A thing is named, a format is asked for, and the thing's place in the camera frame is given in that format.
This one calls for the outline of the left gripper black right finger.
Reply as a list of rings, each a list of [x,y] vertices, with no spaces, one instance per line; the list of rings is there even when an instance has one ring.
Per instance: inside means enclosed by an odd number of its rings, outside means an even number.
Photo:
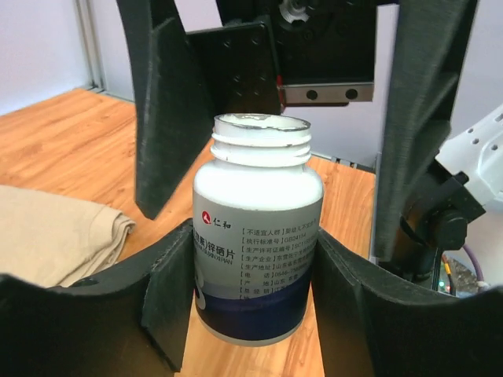
[[[500,376],[502,289],[455,298],[318,233],[312,292],[327,376]]]

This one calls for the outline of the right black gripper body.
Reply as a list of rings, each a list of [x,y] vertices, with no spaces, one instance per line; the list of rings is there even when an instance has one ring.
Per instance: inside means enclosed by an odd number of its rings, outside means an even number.
[[[375,1],[219,1],[222,26],[189,33],[218,114],[370,102]]]

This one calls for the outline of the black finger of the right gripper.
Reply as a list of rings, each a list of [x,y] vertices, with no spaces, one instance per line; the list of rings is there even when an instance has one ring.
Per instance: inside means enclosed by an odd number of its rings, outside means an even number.
[[[400,212],[451,131],[476,1],[401,1],[377,170],[373,255],[392,256]]]
[[[214,109],[172,1],[119,1],[137,115],[135,202],[156,218],[207,144]]]

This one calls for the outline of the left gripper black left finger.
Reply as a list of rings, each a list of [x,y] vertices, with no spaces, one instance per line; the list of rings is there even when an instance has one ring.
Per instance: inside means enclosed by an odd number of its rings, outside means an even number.
[[[193,223],[70,287],[1,277],[4,376],[172,376],[193,300]]]

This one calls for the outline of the white capped pill bottle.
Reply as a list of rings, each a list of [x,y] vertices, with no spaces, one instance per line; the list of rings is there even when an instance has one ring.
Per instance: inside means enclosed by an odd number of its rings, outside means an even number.
[[[226,342],[272,345],[307,309],[324,196],[308,166],[310,124],[224,114],[212,138],[193,180],[196,310]]]

